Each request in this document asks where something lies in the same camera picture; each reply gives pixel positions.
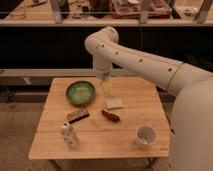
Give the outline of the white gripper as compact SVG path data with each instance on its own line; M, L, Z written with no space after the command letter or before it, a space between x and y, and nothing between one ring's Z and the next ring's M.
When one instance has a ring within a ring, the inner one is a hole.
M110 81L110 73L108 71L104 72L104 71L97 71L97 77L100 79L100 84L101 87L104 91L104 94L106 97L110 97L111 96L111 81Z

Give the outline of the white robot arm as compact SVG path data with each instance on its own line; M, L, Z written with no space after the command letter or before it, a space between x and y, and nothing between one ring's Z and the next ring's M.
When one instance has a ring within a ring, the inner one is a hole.
M107 78L116 64L174 96L168 171L213 171L213 73L118 41L113 27L85 39L97 76Z

